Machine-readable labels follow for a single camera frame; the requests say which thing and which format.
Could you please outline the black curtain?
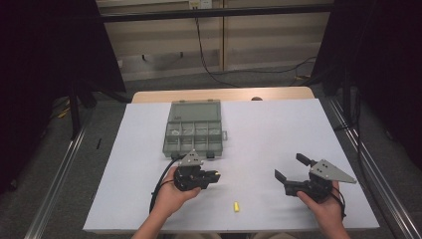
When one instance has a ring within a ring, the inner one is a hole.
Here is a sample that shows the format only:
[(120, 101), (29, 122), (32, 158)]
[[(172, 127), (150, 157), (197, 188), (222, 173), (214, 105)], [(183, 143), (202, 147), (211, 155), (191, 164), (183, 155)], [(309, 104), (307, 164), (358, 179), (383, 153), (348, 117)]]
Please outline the black curtain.
[(95, 91), (123, 92), (96, 0), (0, 0), (0, 194), (45, 131), (57, 98), (92, 106)]
[(312, 76), (327, 95), (344, 80), (422, 170), (422, 0), (333, 0)]

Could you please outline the person's left hand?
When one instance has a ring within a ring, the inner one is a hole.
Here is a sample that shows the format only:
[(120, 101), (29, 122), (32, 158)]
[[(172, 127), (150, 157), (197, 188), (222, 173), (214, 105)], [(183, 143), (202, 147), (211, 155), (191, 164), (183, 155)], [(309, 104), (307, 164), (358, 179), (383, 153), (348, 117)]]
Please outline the person's left hand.
[(163, 181), (160, 183), (152, 212), (168, 218), (188, 200), (195, 198), (201, 191), (196, 187), (188, 191), (180, 191), (173, 182), (176, 167), (172, 166)]

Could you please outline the person's right hand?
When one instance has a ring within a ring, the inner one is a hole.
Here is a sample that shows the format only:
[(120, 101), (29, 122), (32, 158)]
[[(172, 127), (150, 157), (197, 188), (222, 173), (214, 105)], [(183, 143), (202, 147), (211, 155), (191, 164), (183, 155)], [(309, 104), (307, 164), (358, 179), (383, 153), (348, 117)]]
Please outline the person's right hand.
[(339, 200), (339, 185), (337, 181), (332, 183), (332, 196), (323, 202), (315, 202), (304, 192), (299, 191), (297, 197), (311, 210), (320, 227), (337, 226), (342, 224), (341, 206)]

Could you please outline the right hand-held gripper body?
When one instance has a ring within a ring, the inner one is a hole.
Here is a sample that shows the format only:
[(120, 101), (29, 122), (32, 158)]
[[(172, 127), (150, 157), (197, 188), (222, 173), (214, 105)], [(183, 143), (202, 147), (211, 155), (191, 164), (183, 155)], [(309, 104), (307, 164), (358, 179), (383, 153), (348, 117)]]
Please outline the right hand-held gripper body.
[(308, 192), (308, 196), (315, 202), (323, 201), (328, 197), (332, 192), (332, 183), (334, 181), (353, 184), (357, 182), (355, 178), (325, 159), (320, 161), (307, 159), (304, 165), (310, 167), (310, 191)]

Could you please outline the green translucent compartment box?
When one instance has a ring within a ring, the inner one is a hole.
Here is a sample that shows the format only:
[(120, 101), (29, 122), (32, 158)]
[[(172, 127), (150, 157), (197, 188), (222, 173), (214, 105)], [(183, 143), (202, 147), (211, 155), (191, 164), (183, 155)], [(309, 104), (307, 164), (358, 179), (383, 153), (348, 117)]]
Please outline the green translucent compartment box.
[(206, 158), (223, 153), (221, 102), (175, 101), (171, 103), (162, 151), (166, 157), (192, 149)]

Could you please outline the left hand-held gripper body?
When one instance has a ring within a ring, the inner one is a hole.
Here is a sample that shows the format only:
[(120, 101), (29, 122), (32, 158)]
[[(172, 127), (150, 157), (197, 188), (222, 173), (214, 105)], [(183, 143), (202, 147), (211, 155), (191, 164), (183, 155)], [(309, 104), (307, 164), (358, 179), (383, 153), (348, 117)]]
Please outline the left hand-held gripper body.
[(181, 158), (173, 175), (174, 185), (180, 191), (188, 191), (199, 187), (200, 183), (197, 181), (203, 159), (192, 149), (185, 156)]

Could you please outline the metal floor rail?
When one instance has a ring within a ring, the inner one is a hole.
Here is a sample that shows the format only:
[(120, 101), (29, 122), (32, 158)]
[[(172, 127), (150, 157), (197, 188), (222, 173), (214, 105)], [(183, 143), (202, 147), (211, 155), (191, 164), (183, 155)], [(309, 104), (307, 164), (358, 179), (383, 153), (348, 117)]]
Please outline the metal floor rail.
[(370, 179), (387, 207), (387, 211), (391, 214), (394, 222), (406, 239), (422, 239), (422, 231), (417, 228), (411, 215), (404, 207), (404, 204), (399, 200), (392, 187), (388, 184), (386, 177), (376, 164), (374, 157), (362, 142), (360, 131), (353, 128), (346, 121), (345, 116), (343, 115), (343, 109), (338, 100), (329, 99), (328, 101), (340, 122), (340, 130), (347, 135), (348, 140), (356, 150), (359, 171), (363, 177), (362, 185), (369, 191), (370, 195), (372, 195), (373, 189), (367, 181), (367, 179)]
[(82, 144), (86, 130), (87, 127), (84, 125), (78, 130), (75, 137), (71, 140), (59, 169), (42, 201), (42, 204), (37, 210), (24, 239), (42, 239), (45, 228), (59, 198), (59, 194), (65, 184), (67, 175), (72, 167), (73, 161), (76, 158), (80, 145)]

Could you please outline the black horizontal bar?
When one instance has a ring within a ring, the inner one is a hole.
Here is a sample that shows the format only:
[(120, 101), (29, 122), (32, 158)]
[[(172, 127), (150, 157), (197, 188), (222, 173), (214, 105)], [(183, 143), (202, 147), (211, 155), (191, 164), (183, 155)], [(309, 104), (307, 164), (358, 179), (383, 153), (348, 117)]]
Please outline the black horizontal bar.
[(205, 10), (177, 10), (164, 12), (147, 13), (126, 13), (126, 14), (101, 14), (97, 17), (98, 22), (134, 22), (154, 20), (177, 20), (177, 19), (199, 19), (215, 17), (236, 17), (254, 15), (278, 15), (278, 14), (307, 14), (324, 13), (334, 10), (333, 4), (312, 4), (312, 5), (291, 5), (275, 7), (252, 7), (252, 8), (219, 8)]

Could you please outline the black stand leg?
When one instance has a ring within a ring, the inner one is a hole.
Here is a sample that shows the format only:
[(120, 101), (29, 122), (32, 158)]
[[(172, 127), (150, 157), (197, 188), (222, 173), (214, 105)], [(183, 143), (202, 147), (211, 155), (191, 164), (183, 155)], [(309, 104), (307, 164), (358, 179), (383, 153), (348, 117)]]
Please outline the black stand leg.
[(79, 113), (77, 86), (74, 82), (70, 82), (69, 85), (69, 100), (72, 117), (72, 139), (75, 139), (81, 130), (81, 121)]

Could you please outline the white table sheet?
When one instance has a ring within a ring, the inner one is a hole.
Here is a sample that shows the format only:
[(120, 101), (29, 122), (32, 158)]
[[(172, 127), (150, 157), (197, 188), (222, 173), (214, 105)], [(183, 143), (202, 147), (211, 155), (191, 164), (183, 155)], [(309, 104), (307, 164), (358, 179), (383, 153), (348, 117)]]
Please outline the white table sheet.
[[(85, 230), (131, 233), (145, 220), (151, 193), (169, 163), (162, 152), (169, 110), (168, 103), (127, 106)], [(297, 153), (353, 172), (319, 100), (224, 102), (221, 113), (228, 133), (223, 153), (203, 165), (219, 171), (220, 180), (187, 201), (163, 231), (317, 229), (312, 213), (286, 195), (274, 172), (289, 180), (307, 179), (309, 170)], [(239, 212), (234, 212), (235, 201)]]

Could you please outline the white wall socket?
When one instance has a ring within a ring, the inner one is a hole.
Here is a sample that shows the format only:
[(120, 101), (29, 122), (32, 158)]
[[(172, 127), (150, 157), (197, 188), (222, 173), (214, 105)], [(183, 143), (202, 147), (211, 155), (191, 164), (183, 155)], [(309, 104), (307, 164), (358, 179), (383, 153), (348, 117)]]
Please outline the white wall socket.
[(211, 9), (212, 0), (189, 0), (189, 8), (195, 9)]

